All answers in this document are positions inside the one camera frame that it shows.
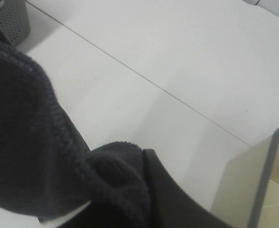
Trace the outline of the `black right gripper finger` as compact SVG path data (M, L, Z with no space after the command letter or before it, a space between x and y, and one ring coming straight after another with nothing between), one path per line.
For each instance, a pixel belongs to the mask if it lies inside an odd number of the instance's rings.
M156 152L143 151L151 196L150 228L226 228L227 224L191 199L172 179Z

